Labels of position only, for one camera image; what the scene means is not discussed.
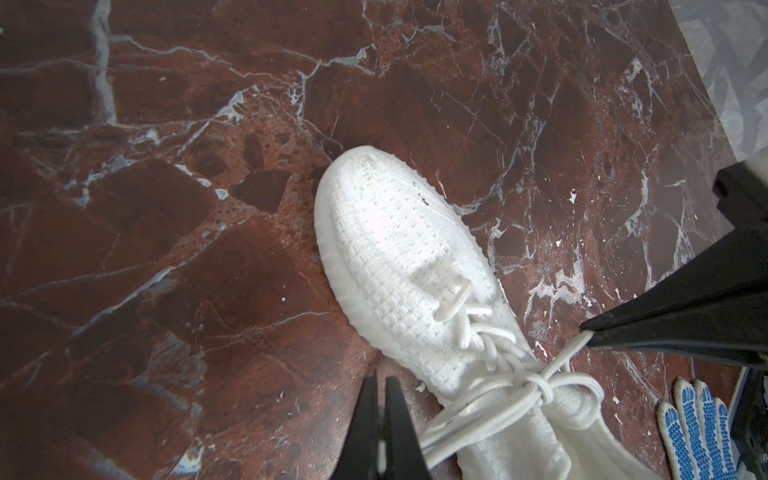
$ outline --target shoe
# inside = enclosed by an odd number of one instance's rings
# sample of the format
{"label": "shoe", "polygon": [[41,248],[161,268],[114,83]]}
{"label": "shoe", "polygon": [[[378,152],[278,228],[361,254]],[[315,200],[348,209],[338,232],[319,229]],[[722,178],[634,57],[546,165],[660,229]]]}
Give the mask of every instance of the shoe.
{"label": "shoe", "polygon": [[469,229],[424,178],[373,147],[342,154],[315,199],[323,268],[349,322],[444,409],[419,436],[432,468],[464,478],[657,479],[608,431],[603,390],[525,341]]}

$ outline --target white shoelace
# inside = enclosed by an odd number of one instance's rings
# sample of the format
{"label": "white shoelace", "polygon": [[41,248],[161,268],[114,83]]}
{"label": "white shoelace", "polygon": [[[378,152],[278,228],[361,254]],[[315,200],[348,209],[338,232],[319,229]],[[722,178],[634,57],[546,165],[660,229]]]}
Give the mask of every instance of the white shoelace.
{"label": "white shoelace", "polygon": [[[543,365],[527,350],[515,345],[518,339],[513,332],[478,321],[480,316],[491,315],[493,309],[480,303],[468,303],[471,293],[469,280],[462,281],[457,293],[446,290],[445,301],[435,314],[435,320],[447,322],[457,318],[459,348],[473,347],[479,353],[485,353],[488,370],[498,373],[471,384],[426,426],[419,436],[419,443],[429,468],[458,450],[506,429],[530,409],[551,403],[554,390],[562,386],[583,386],[596,400],[591,403],[590,411],[578,416],[581,421],[576,425],[577,429],[586,429],[600,415],[604,398],[602,387],[591,376],[572,372],[568,364],[571,357],[587,344],[592,332],[582,332],[574,337],[558,356]],[[503,346],[505,351],[500,351],[492,336],[508,340]],[[488,397],[498,389],[508,389],[509,394],[500,398]]]}

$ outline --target glove finger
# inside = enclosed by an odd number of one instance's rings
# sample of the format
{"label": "glove finger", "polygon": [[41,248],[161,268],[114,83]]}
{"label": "glove finger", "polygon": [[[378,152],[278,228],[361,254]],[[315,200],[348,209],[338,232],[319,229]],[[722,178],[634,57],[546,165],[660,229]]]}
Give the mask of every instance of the glove finger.
{"label": "glove finger", "polygon": [[717,409],[710,388],[704,382],[696,381],[696,414],[703,423],[704,441],[712,462],[712,478],[722,478],[723,449],[717,441]]}
{"label": "glove finger", "polygon": [[703,480],[710,480],[712,472],[710,454],[704,443],[701,424],[696,412],[694,386],[683,379],[677,379],[674,385],[674,398],[685,439],[688,441],[691,453],[694,456],[694,467],[697,470],[697,477]]}
{"label": "glove finger", "polygon": [[694,468],[694,458],[683,434],[680,416],[669,403],[662,402],[656,411],[656,422],[659,425],[664,448],[670,461],[673,480],[695,480],[699,478]]}
{"label": "glove finger", "polygon": [[717,407],[718,439],[723,446],[723,472],[729,480],[737,477],[736,466],[733,464],[733,455],[730,449],[730,428],[728,428],[728,407],[723,400],[715,399]]}

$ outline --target marble table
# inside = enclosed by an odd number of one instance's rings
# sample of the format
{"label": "marble table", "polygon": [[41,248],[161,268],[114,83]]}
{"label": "marble table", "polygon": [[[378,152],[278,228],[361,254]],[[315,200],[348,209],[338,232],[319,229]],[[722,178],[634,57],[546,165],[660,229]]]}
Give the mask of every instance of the marble table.
{"label": "marble table", "polygon": [[[371,144],[456,205],[542,360],[721,237],[734,161],[663,0],[30,0],[0,6],[0,471],[328,478],[362,377],[313,195]],[[585,351],[668,477],[675,376]],[[456,478],[455,463],[434,471]]]}

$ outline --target gray floor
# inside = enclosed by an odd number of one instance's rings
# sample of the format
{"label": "gray floor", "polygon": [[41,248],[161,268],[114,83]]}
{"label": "gray floor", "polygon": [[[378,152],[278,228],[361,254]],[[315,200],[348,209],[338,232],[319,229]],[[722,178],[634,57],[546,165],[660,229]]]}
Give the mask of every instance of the gray floor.
{"label": "gray floor", "polygon": [[768,0],[670,0],[737,159],[768,146]]}

